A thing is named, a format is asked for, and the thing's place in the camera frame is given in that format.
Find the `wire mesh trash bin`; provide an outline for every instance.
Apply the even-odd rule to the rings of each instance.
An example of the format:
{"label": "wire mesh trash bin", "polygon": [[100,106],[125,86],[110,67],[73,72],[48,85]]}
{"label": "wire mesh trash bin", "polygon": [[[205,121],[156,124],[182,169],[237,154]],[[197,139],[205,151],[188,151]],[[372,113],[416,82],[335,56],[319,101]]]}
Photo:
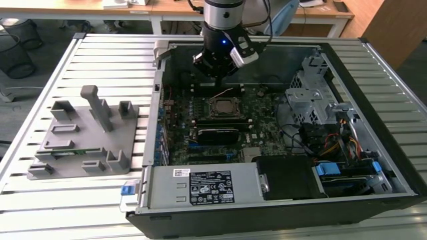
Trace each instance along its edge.
{"label": "wire mesh trash bin", "polygon": [[14,35],[0,35],[0,70],[10,79],[21,79],[36,71],[36,66]]}
{"label": "wire mesh trash bin", "polygon": [[18,36],[24,49],[32,50],[42,45],[36,29],[37,25],[30,19],[2,18],[0,25],[8,34]]}

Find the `cpu socket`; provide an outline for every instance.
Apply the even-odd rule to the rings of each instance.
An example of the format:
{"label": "cpu socket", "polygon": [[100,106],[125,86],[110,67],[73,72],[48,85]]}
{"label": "cpu socket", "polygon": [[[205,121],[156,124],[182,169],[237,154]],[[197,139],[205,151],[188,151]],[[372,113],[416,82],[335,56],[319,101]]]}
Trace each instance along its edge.
{"label": "cpu socket", "polygon": [[217,97],[208,101],[209,117],[212,119],[240,119],[242,118],[238,99],[236,97]]}

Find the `aluminum table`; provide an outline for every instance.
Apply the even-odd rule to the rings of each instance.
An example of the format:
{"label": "aluminum table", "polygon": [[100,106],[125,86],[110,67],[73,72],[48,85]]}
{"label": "aluminum table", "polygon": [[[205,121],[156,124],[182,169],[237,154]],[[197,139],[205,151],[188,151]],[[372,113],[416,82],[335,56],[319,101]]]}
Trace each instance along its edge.
{"label": "aluminum table", "polygon": [[[0,163],[0,239],[142,240],[120,212],[120,188],[141,177],[144,139],[156,74],[156,40],[200,41],[188,35],[100,35],[73,39]],[[427,180],[427,108],[381,60],[357,39],[280,37],[273,41],[327,42],[340,57],[423,179]],[[97,85],[109,105],[138,105],[130,172],[102,177],[26,179],[26,169],[50,124],[57,100],[88,105],[80,87]],[[427,205],[393,210],[340,226],[206,236],[197,239],[425,239]]]}

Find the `blue latch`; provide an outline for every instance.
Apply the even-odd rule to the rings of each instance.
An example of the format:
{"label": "blue latch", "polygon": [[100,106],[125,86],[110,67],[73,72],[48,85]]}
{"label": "blue latch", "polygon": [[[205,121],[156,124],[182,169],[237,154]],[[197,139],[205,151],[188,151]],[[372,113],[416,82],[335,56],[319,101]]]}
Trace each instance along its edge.
{"label": "blue latch", "polygon": [[377,161],[372,162],[372,166],[377,173],[383,170],[381,165]]}
{"label": "blue latch", "polygon": [[335,162],[323,162],[323,163],[320,163],[315,167],[315,170],[316,170],[319,176],[341,174],[339,165]]}
{"label": "blue latch", "polygon": [[121,186],[121,196],[128,196],[134,194],[134,186]]}

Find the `power supply label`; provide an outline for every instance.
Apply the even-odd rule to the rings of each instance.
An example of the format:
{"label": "power supply label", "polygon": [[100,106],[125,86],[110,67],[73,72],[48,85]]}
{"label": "power supply label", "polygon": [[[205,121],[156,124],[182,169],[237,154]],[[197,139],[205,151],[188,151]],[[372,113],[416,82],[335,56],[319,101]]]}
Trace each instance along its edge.
{"label": "power supply label", "polygon": [[230,171],[205,171],[189,174],[190,205],[229,204],[234,202]]}

